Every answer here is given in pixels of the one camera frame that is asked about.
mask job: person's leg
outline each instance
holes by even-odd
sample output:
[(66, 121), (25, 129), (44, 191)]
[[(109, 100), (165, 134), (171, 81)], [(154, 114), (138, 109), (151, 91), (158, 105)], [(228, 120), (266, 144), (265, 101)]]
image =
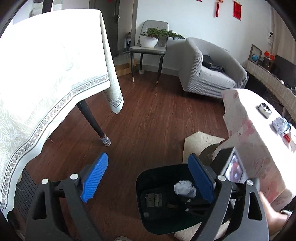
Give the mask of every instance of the person's leg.
[(259, 196), (267, 219), (269, 235), (273, 235), (283, 228), (288, 220), (288, 215), (276, 212), (262, 192), (259, 192)]

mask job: red banner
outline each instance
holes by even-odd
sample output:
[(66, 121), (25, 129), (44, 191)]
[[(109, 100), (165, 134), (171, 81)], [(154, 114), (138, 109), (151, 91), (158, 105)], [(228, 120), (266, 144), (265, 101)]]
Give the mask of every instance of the red banner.
[(242, 6), (235, 1), (233, 2), (233, 16), (242, 20)]

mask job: pink floral tablecloth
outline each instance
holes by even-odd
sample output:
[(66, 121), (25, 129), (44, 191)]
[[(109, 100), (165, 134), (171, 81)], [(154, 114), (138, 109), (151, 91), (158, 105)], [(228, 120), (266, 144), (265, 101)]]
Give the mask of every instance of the pink floral tablecloth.
[[(258, 177), (261, 191), (275, 210), (281, 210), (296, 195), (296, 153), (272, 126), (280, 114), (263, 98), (247, 89), (222, 92), (224, 121), (229, 139), (214, 152), (236, 147), (248, 177)], [(272, 115), (266, 119), (257, 106), (266, 103)]]

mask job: wooden floor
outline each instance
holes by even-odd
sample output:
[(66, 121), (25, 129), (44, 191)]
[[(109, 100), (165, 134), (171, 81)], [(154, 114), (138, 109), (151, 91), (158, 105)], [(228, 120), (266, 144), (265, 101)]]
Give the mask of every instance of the wooden floor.
[[(106, 240), (126, 236), (132, 241), (174, 240), (156, 236), (142, 226), (136, 202), (135, 182), (144, 170), (182, 163), (184, 138), (202, 131), (227, 137), (221, 101), (190, 94), (183, 97), (179, 78), (156, 73), (119, 78), (124, 98), (122, 111), (109, 109), (102, 93), (86, 100), (98, 123), (112, 141), (105, 147), (75, 107), (47, 140), (42, 153), (26, 169), (36, 184), (43, 178), (62, 180), (92, 163), (101, 153), (109, 166), (93, 199), (86, 204)], [(70, 233), (79, 237), (70, 215), (64, 211)]]

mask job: globe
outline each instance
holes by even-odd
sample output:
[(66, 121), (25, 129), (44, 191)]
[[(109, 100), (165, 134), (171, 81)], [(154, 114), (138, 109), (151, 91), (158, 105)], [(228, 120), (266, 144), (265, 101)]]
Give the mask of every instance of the globe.
[(252, 55), (252, 60), (254, 61), (254, 63), (258, 60), (258, 56), (256, 54)]

